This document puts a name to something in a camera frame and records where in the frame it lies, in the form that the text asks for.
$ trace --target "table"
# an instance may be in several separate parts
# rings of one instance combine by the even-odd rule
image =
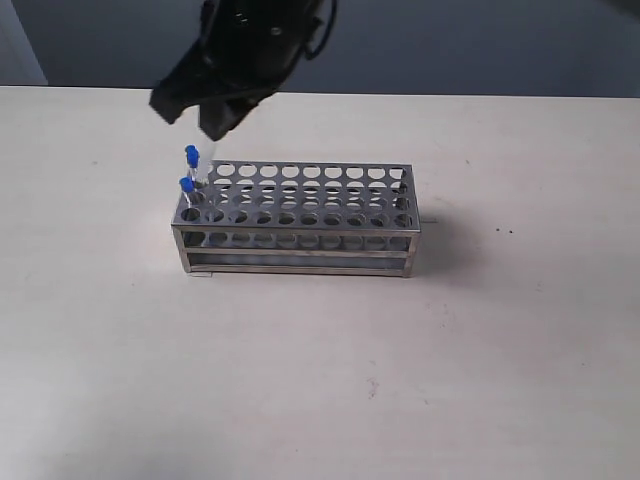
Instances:
[[[640,100],[265,101],[217,158],[413,164],[385,279],[185,275],[147,99],[0,89],[1,478],[636,478]]]

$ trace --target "test tube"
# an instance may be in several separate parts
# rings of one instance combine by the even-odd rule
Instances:
[[[187,200],[187,204],[189,207],[192,207],[194,203],[197,203],[196,199],[196,186],[193,183],[193,180],[189,177],[184,177],[180,179],[180,188],[182,188],[182,193],[184,198]]]
[[[187,145],[184,149],[187,154],[187,164],[189,165],[189,176],[195,184],[198,178],[198,162],[200,161],[200,152],[194,145]]]

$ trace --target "blue cap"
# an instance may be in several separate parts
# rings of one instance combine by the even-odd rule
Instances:
[[[184,177],[180,179],[180,187],[184,193],[191,193],[196,189],[196,186],[193,184],[193,180],[189,177]]]
[[[198,168],[198,160],[200,159],[200,152],[194,145],[187,145],[184,149],[187,152],[187,163],[191,168]]]

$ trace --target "gray wall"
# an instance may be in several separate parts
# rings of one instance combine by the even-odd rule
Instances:
[[[148,87],[197,32],[200,0],[14,0],[51,85]],[[632,96],[640,24],[598,0],[342,0],[288,90]]]

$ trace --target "metal rack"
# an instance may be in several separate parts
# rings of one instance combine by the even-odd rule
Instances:
[[[187,273],[411,273],[410,165],[216,161],[208,178],[172,222]]]

